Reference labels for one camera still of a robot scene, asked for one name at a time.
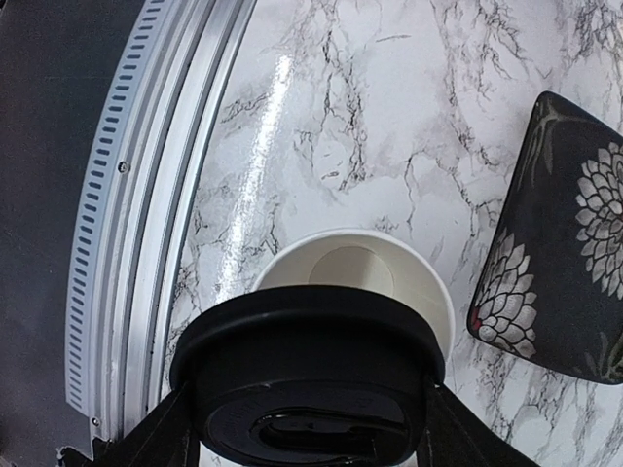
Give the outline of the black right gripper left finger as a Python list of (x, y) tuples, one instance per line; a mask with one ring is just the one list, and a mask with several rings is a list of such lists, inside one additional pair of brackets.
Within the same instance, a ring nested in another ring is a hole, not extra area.
[(92, 466), (198, 466), (200, 441), (190, 416), (191, 386), (171, 391)]

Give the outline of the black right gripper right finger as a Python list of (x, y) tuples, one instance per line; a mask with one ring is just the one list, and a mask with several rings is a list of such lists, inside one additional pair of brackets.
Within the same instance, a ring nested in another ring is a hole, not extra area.
[(418, 464), (427, 467), (536, 467), (489, 429), (445, 385), (421, 379), (424, 424)]

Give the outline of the white paper coffee cup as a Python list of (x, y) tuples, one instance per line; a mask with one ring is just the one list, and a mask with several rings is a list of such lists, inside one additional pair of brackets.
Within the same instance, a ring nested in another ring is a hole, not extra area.
[(314, 233), (279, 251), (253, 289), (336, 285), (378, 293), (407, 305), (432, 328), (448, 360), (456, 316), (446, 284), (428, 260), (388, 233), (335, 229)]

